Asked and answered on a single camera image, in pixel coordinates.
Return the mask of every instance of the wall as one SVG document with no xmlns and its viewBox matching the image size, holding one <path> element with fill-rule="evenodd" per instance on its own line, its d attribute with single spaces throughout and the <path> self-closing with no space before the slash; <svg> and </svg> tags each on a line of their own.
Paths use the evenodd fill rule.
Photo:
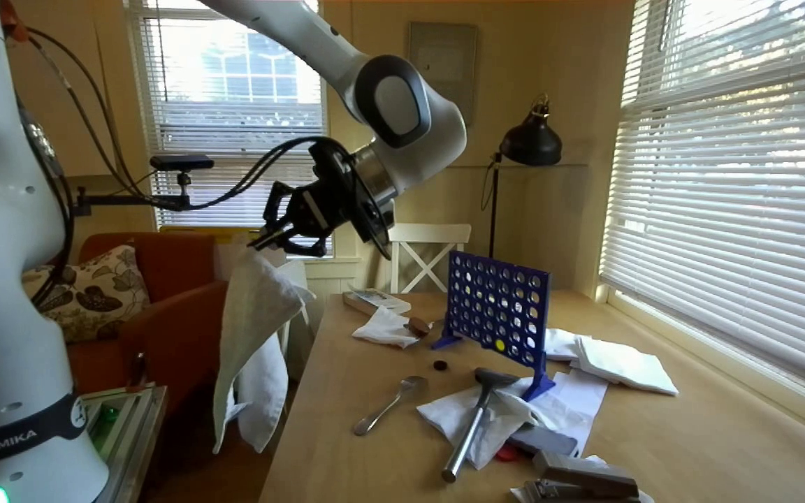
<svg viewBox="0 0 805 503">
<path fill-rule="evenodd" d="M 85 8 L 91 30 L 63 26 L 52 8 Z M 117 118 L 117 137 L 137 173 L 145 170 L 145 128 L 133 81 L 127 28 L 117 0 L 18 0 L 29 22 L 77 40 L 82 57 L 106 67 L 102 88 Z M 506 128 L 517 125 L 537 97 L 551 102 L 551 125 L 565 139 L 556 170 L 509 165 L 499 184 L 496 258 L 553 274 L 556 288 L 588 292 L 594 283 L 602 198 L 612 159 L 615 111 L 625 60 L 632 0 L 327 0 L 324 18 L 363 54 L 405 54 L 407 22 L 465 22 L 479 30 L 475 121 L 464 156 L 429 184 L 405 194 L 397 220 L 470 220 L 470 251 L 486 251 L 489 165 Z M 328 135 L 345 149 L 368 139 L 328 97 Z M 154 229 L 148 211 L 95 211 L 80 236 L 96 229 Z M 386 264 L 342 227 L 334 260 L 309 264 L 309 285 L 321 293 L 349 283 L 375 283 Z"/>
</svg>

